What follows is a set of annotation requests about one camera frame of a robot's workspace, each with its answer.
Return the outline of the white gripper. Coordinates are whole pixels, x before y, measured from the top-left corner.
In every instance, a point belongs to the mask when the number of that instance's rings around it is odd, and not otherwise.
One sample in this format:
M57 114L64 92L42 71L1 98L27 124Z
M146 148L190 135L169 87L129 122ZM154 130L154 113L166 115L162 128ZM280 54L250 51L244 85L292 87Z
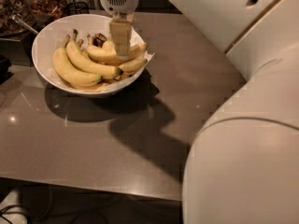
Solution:
M109 30L116 54L120 60L129 56L134 15L139 0L100 0L104 10L113 15Z

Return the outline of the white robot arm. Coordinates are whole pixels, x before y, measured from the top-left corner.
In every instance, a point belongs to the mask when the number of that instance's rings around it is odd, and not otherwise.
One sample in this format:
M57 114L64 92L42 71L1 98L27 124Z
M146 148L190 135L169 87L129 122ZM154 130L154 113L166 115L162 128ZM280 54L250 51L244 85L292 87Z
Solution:
M168 0L246 80L197 133L184 224L299 224L299 0Z

